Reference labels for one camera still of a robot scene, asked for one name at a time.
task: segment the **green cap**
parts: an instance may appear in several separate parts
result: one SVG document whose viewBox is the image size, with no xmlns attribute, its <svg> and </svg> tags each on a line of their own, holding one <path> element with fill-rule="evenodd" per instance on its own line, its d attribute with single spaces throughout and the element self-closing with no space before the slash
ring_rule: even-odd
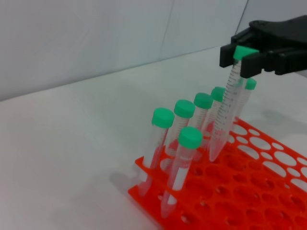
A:
<svg viewBox="0 0 307 230">
<path fill-rule="evenodd" d="M 250 54 L 259 53 L 259 50 L 252 49 L 245 46 L 236 46 L 236 50 L 234 53 L 234 59 L 238 61 L 242 61 L 242 58 L 248 56 Z"/>
<path fill-rule="evenodd" d="M 180 132 L 178 141 L 183 147 L 194 150 L 201 145 L 202 134 L 197 128 L 184 127 Z"/>
<path fill-rule="evenodd" d="M 153 112 L 152 124 L 160 128 L 170 128 L 173 125 L 175 115 L 166 108 L 157 108 Z"/>
<path fill-rule="evenodd" d="M 196 94 L 194 99 L 194 104 L 201 109 L 210 109 L 212 107 L 213 98 L 203 92 L 199 92 Z"/>
<path fill-rule="evenodd" d="M 223 95 L 225 90 L 226 89 L 223 87 L 215 87 L 211 92 L 211 97 L 218 102 L 223 102 Z"/>
<path fill-rule="evenodd" d="M 256 85 L 257 85 L 256 80 L 249 78 L 247 83 L 246 83 L 245 89 L 246 90 L 254 90 L 256 88 Z"/>
<path fill-rule="evenodd" d="M 188 100 L 177 101 L 174 113 L 182 118 L 191 118 L 194 115 L 195 105 Z"/>
</svg>

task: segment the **white table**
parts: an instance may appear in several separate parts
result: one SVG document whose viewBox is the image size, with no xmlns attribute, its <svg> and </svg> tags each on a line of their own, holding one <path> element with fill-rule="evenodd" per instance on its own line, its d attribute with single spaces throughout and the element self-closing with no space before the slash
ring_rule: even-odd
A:
<svg viewBox="0 0 307 230">
<path fill-rule="evenodd" d="M 127 194 L 156 107 L 225 86 L 219 48 L 0 103 L 3 230 L 157 229 Z M 243 119 L 307 156 L 307 79 L 263 73 Z"/>
</svg>

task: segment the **clear plastic tube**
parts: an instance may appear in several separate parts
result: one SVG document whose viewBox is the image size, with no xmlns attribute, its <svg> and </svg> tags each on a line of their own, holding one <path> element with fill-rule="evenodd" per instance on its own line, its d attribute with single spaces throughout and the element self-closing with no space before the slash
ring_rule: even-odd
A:
<svg viewBox="0 0 307 230">
<path fill-rule="evenodd" d="M 233 127 L 237 103 L 241 100 L 242 92 L 247 85 L 247 79 L 240 76 L 242 59 L 258 52 L 258 50 L 249 47 L 236 47 L 234 65 L 228 78 L 223 103 L 217 113 L 214 131 L 208 145 L 210 161 L 214 161 L 217 158 L 228 140 L 229 131 Z"/>
<path fill-rule="evenodd" d="M 196 106 L 194 116 L 189 120 L 188 126 L 195 127 L 200 130 L 207 113 L 208 109 L 202 109 Z"/>
<path fill-rule="evenodd" d="M 174 157 L 176 151 L 178 149 L 178 138 L 182 128 L 188 125 L 189 119 L 193 117 L 195 111 L 195 105 L 187 100 L 179 100 L 177 101 L 174 113 L 175 113 L 175 120 L 173 126 L 169 130 L 169 133 L 166 137 L 166 145 L 165 145 L 165 153 L 168 156 Z M 166 173 L 169 173 L 173 160 L 172 159 L 165 159 L 163 170 Z"/>
<path fill-rule="evenodd" d="M 144 155 L 143 159 L 143 165 L 146 168 L 154 169 L 157 167 L 167 131 L 167 128 L 153 126 L 152 133 L 150 135 L 150 141 L 146 147 L 146 154 Z M 141 182 L 139 184 L 139 194 L 144 196 L 152 184 L 152 179 L 147 175 L 146 172 L 141 169 L 140 180 Z"/>
<path fill-rule="evenodd" d="M 178 148 L 178 137 L 182 130 L 182 128 L 188 125 L 189 118 L 183 118 L 175 115 L 175 120 L 173 126 L 169 130 L 169 134 L 167 136 L 165 152 L 169 156 L 175 156 L 177 148 Z"/>
<path fill-rule="evenodd" d="M 168 129 L 174 121 L 174 114 L 169 109 L 157 108 L 153 113 L 152 132 L 147 143 L 143 158 L 143 166 L 154 169 L 160 159 Z M 139 174 L 139 194 L 144 196 L 152 184 L 152 179 L 142 169 Z"/>
<path fill-rule="evenodd" d="M 249 97 L 251 95 L 251 92 L 255 90 L 256 85 L 257 85 L 257 82 L 254 79 L 252 78 L 248 79 L 246 83 L 246 87 L 242 92 L 242 96 L 240 97 L 240 100 L 238 101 L 238 105 L 236 108 L 236 114 L 235 114 L 235 122 L 237 122 L 238 119 L 240 118 L 243 108 L 247 104 Z"/>
<path fill-rule="evenodd" d="M 194 116 L 189 120 L 188 126 L 195 127 L 198 130 L 201 129 L 201 125 L 208 113 L 208 109 L 202 109 L 196 106 Z M 194 161 L 200 161 L 202 158 L 202 152 L 195 150 Z"/>
<path fill-rule="evenodd" d="M 202 140 L 202 134 L 193 127 L 186 127 L 180 133 L 175 161 L 172 165 L 171 173 L 167 181 L 167 186 L 180 191 L 187 177 L 195 149 L 197 149 Z M 165 191 L 161 201 L 161 216 L 166 218 L 176 207 L 177 200 L 169 192 Z"/>
<path fill-rule="evenodd" d="M 223 87 L 215 87 L 211 92 L 211 96 L 214 99 L 213 104 L 201 125 L 201 132 L 204 136 L 201 146 L 204 148 L 206 148 L 209 143 L 211 133 L 214 129 L 214 121 L 216 120 L 217 112 L 223 101 L 224 92 L 225 88 Z"/>
</svg>

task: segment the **white wall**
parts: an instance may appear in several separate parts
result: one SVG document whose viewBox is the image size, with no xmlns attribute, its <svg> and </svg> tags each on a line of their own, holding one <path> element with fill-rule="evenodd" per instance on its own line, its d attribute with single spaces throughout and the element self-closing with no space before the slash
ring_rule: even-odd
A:
<svg viewBox="0 0 307 230">
<path fill-rule="evenodd" d="M 163 44 L 170 58 L 229 42 L 247 0 L 175 0 Z"/>
<path fill-rule="evenodd" d="M 0 0 L 0 100 L 222 45 L 229 2 Z"/>
<path fill-rule="evenodd" d="M 307 0 L 248 0 L 238 32 L 253 20 L 283 21 L 307 14 Z M 300 72 L 307 77 L 307 71 Z"/>
</svg>

